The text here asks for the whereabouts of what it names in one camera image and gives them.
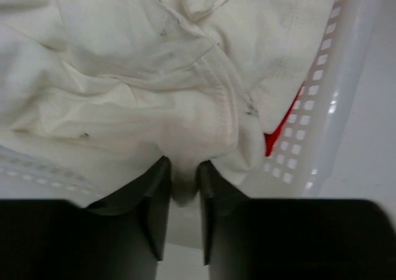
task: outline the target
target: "white garment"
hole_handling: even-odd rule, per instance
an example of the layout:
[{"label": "white garment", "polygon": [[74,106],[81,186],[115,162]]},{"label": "white garment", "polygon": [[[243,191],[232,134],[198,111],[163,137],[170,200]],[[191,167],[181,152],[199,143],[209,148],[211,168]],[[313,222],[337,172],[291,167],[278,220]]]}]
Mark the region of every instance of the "white garment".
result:
[{"label": "white garment", "polygon": [[[104,193],[162,155],[187,180],[227,153],[224,170],[259,164],[260,126],[238,73],[162,0],[0,0],[0,8],[0,145]],[[239,129],[260,137],[238,138]]]},{"label": "white garment", "polygon": [[[165,1],[189,11],[184,0]],[[223,3],[197,24],[231,59],[256,105],[262,130],[271,134],[308,73],[334,0]]]}]

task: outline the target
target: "laundry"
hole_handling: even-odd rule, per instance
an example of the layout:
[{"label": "laundry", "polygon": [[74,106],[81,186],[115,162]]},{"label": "laundry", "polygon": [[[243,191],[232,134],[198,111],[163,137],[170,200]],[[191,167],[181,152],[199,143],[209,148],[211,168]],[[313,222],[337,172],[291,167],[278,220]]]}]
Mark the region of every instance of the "laundry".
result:
[{"label": "laundry", "polygon": [[[192,182],[199,163],[251,145],[240,129],[259,134],[230,60],[162,0],[0,6],[0,145],[8,149],[110,193],[162,155],[175,179]],[[264,145],[249,140],[257,143],[246,152],[256,155],[238,148],[236,168],[258,165],[251,160]]]},{"label": "laundry", "polygon": [[0,145],[111,193],[261,168],[333,0],[0,0]]}]

